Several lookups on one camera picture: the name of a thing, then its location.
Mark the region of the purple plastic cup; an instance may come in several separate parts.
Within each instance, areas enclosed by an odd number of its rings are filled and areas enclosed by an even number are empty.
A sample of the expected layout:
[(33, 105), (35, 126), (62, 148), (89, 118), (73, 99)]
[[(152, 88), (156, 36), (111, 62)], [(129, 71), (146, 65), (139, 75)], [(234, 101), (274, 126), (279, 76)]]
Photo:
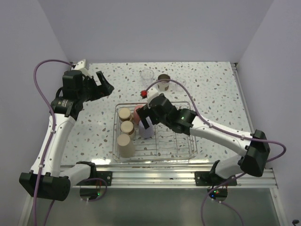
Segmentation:
[(138, 131), (141, 138), (148, 139), (154, 136), (154, 128), (151, 122), (148, 122), (149, 127), (147, 129), (144, 128), (142, 121), (139, 121)]

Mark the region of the coral red plastic cup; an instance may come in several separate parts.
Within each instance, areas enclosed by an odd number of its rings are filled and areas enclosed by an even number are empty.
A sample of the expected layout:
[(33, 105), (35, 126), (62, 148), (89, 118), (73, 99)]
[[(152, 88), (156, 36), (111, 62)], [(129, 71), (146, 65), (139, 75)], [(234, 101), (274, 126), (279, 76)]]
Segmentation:
[(141, 119), (140, 119), (140, 116), (139, 116), (138, 113), (137, 113), (137, 110), (140, 109), (140, 108), (142, 108), (142, 107), (143, 107), (143, 105), (137, 105), (137, 106), (134, 108), (133, 116), (134, 116), (134, 123), (135, 123), (136, 125), (138, 125), (138, 124), (139, 124), (139, 121), (141, 120)]

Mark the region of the steel cup with cork band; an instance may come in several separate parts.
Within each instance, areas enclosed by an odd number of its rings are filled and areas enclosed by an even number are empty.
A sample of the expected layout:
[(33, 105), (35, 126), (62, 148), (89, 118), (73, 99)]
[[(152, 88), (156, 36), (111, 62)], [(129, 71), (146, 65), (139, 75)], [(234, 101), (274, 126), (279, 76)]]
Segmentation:
[(120, 130), (122, 133), (127, 134), (130, 139), (135, 138), (135, 127), (131, 121), (123, 121), (120, 125)]

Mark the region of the tall beige cup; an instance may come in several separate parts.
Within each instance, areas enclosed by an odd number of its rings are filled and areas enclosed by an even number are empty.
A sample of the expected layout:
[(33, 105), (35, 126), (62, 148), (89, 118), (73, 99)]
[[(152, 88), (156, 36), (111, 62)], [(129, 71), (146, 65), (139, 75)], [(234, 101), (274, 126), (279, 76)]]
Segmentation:
[(135, 153), (135, 146), (127, 134), (120, 134), (117, 138), (118, 152), (122, 158), (130, 158)]

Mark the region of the large clear glass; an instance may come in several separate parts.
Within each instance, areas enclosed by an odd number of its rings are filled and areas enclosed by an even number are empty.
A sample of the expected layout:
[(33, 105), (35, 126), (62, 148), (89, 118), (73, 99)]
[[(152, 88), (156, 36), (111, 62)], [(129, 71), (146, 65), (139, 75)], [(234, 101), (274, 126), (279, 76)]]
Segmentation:
[(142, 84), (145, 88), (149, 87), (153, 83), (154, 72), (151, 69), (144, 69), (140, 72)]

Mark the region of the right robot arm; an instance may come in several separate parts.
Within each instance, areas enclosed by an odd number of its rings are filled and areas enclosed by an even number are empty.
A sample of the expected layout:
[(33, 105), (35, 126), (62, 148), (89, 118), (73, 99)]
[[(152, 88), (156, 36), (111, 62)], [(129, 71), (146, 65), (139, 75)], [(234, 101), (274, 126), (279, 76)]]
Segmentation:
[(254, 177), (263, 175), (270, 153), (265, 133), (235, 131), (222, 125), (213, 125), (193, 110), (176, 108), (163, 94), (158, 95), (137, 110), (144, 128), (150, 124), (163, 124), (178, 134), (205, 138), (236, 153), (224, 161), (217, 160), (203, 176), (208, 183), (220, 185), (236, 174), (245, 173)]

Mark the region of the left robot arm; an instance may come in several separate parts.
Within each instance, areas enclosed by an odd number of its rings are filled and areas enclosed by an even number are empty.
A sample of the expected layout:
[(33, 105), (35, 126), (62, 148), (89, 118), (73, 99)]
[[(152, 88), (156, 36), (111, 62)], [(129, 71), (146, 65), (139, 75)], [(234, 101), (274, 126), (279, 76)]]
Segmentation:
[(80, 70), (66, 71), (63, 85), (51, 102), (48, 130), (40, 153), (28, 173), (21, 173), (19, 182), (31, 197), (64, 201), (70, 188), (84, 181), (94, 184), (98, 179), (96, 166), (92, 162), (79, 161), (72, 168), (61, 172), (61, 160), (69, 134), (78, 118), (83, 104), (109, 96), (114, 87), (106, 80), (102, 71), (93, 76)]

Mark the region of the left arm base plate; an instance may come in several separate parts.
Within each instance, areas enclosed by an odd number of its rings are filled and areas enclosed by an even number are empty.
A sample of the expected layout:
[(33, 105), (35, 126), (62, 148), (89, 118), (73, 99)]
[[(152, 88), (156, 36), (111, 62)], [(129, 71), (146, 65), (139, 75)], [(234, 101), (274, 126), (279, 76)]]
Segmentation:
[(104, 181), (106, 182), (107, 186), (111, 186), (112, 182), (112, 171), (97, 171), (96, 175), (93, 176), (93, 180), (87, 181), (87, 179), (80, 181), (77, 183), (77, 186), (105, 186)]

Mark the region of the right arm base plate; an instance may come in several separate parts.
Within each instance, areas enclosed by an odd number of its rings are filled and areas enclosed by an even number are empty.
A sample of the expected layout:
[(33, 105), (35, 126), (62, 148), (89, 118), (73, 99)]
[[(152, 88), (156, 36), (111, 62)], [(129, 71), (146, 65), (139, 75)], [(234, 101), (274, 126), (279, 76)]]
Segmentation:
[(224, 182), (227, 182), (227, 186), (236, 186), (237, 180), (231, 180), (231, 177), (228, 179), (221, 178), (216, 174), (211, 174), (209, 171), (195, 171), (194, 179), (196, 186), (217, 186)]

